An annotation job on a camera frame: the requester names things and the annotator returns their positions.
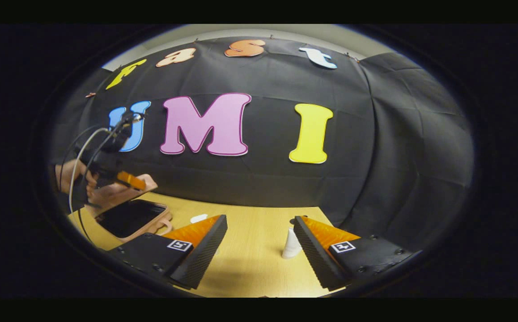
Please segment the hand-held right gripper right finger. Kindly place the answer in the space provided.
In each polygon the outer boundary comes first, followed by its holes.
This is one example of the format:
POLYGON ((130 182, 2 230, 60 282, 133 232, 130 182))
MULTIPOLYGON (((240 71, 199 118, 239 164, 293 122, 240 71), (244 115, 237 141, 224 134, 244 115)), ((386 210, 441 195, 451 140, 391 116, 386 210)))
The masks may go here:
POLYGON ((293 230, 322 288, 374 291, 399 278, 422 249, 378 232, 349 232, 308 216, 293 230))

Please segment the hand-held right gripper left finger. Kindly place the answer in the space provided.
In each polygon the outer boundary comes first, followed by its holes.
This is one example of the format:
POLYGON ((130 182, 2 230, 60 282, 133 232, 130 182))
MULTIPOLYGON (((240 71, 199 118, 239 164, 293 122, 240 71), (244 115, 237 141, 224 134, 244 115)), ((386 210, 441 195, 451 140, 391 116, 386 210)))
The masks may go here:
POLYGON ((108 251, 128 267, 164 283, 190 290, 199 287, 228 230, 225 214, 160 236, 144 233, 108 251))

